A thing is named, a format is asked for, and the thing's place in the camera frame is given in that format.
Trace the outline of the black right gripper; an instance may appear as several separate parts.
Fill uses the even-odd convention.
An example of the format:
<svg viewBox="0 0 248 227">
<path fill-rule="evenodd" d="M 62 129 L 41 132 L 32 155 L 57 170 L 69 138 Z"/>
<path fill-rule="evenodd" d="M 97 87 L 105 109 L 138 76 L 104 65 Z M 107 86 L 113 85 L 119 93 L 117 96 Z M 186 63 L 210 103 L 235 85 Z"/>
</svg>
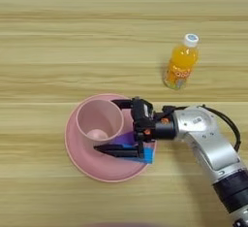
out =
<svg viewBox="0 0 248 227">
<path fill-rule="evenodd" d="M 112 103 L 120 110 L 132 108 L 130 99 L 115 99 Z M 143 158 L 143 142 L 175 138 L 173 112 L 174 108 L 164 108 L 160 113 L 153 110 L 135 111 L 133 112 L 134 134 L 120 135 L 108 144 L 94 146 L 94 149 L 116 158 Z"/>
</svg>

